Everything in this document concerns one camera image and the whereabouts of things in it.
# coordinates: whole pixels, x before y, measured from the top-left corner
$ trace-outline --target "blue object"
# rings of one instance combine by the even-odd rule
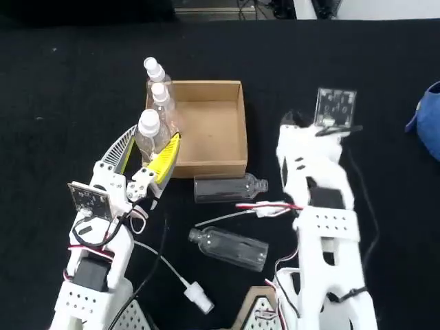
[[[416,125],[420,140],[430,154],[440,161],[440,81],[426,90],[414,117],[405,126],[405,132]]]

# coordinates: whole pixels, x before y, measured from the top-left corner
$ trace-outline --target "circuit board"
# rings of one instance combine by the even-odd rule
[[[314,124],[319,127],[351,127],[355,99],[355,91],[319,88]]]
[[[110,201],[107,192],[79,182],[72,182],[67,185],[69,186],[71,197],[74,200],[75,208],[78,212],[86,211],[91,214],[91,217],[112,221]]]

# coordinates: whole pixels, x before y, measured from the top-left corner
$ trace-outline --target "black cable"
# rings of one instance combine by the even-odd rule
[[[168,227],[168,222],[166,220],[166,217],[164,217],[164,229],[162,231],[162,239],[160,242],[160,248],[157,253],[156,259],[154,260],[154,264],[151,268],[151,271],[147,274],[147,276],[145,276],[145,279],[142,281],[142,283],[140,283],[140,285],[139,285],[139,287],[137,287],[136,291],[134,291],[133,294],[130,296],[130,298],[123,304],[123,306],[121,307],[121,309],[116,314],[113,321],[111,322],[109,330],[112,330],[116,326],[116,323],[118,323],[119,318],[124,313],[125,309],[133,302],[133,300],[135,300],[135,298],[138,295],[138,293],[140,292],[140,290],[145,286],[145,284],[147,284],[151,280],[154,273],[156,272],[157,266],[159,265],[159,261],[162,257],[163,252],[164,252],[167,227]]]
[[[119,233],[119,230],[121,229],[122,225],[124,224],[124,222],[129,218],[130,213],[134,210],[134,208],[140,204],[141,201],[144,201],[145,199],[148,199],[150,197],[145,197],[145,198],[141,198],[138,199],[137,201],[132,203],[132,208],[130,211],[125,212],[120,218],[119,218],[119,222],[116,224],[115,230],[106,238],[104,239],[102,242],[99,243],[90,243],[87,242],[86,240],[84,240],[78,233],[78,231],[76,230],[76,228],[84,221],[84,219],[81,219],[80,221],[78,221],[75,226],[71,229],[72,234],[75,236],[75,239],[78,241],[79,244],[83,245],[83,246],[87,246],[88,248],[101,248],[102,246],[108,244],[111,242],[112,239],[114,239],[116,237],[116,235]]]
[[[255,8],[256,8],[256,10],[260,10],[260,13],[264,16],[264,18],[265,19],[269,19],[268,17],[267,17],[267,15],[266,15],[266,13],[260,8],[260,6],[258,5],[258,4],[260,4],[261,2],[260,1],[256,1],[256,5],[255,5]]]
[[[352,132],[358,132],[361,131],[363,129],[362,125],[356,125],[356,126],[352,126],[352,127],[340,127],[340,128],[335,128],[332,129],[331,127],[325,127],[322,130],[320,130],[319,132],[317,132],[315,134],[315,136],[327,136],[327,135],[332,135],[332,134],[336,134],[336,133],[352,133]]]
[[[244,0],[237,0],[237,6],[239,7],[239,19],[241,21],[241,18],[243,18],[244,21],[247,21],[246,16],[243,13],[243,8],[250,2],[250,0],[245,0],[243,5],[240,5],[239,1],[244,1]]]
[[[259,11],[257,10],[259,5],[257,5],[257,0],[254,0],[254,10],[255,10],[255,21],[259,19]]]
[[[366,269],[368,267],[371,255],[373,253],[373,250],[375,249],[377,243],[379,242],[380,229],[379,229],[379,223],[377,222],[376,213],[373,208],[373,204],[371,203],[371,200],[369,197],[369,192],[366,189],[366,184],[365,184],[365,180],[364,180],[364,176],[362,174],[362,171],[360,170],[360,167],[356,164],[355,160],[353,159],[350,148],[346,146],[346,150],[347,150],[347,155],[349,156],[349,161],[350,161],[353,169],[355,170],[357,176],[359,177],[359,181],[360,181],[360,185],[361,185],[361,189],[362,189],[362,194],[364,195],[366,205],[368,206],[368,210],[370,211],[370,215],[371,215],[371,218],[373,220],[373,224],[374,224],[375,230],[376,230],[376,236],[371,241],[370,246],[368,247],[367,251],[365,252],[364,260],[362,261],[362,267],[364,268],[364,273],[365,273]]]

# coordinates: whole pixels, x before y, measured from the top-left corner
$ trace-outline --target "bottle neck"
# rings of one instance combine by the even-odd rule
[[[204,236],[205,236],[205,234],[201,230],[193,228],[190,231],[188,239],[190,240],[190,242],[199,243],[203,239]]]
[[[268,187],[268,183],[267,180],[257,180],[255,183],[255,190],[258,191],[259,193],[264,193],[267,191]]]

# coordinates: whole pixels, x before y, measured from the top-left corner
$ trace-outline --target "perforated metal plate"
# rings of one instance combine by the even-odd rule
[[[278,315],[266,297],[256,299],[247,322],[243,325],[243,330],[279,330],[281,329]]]
[[[125,309],[115,330],[151,330],[136,300]]]

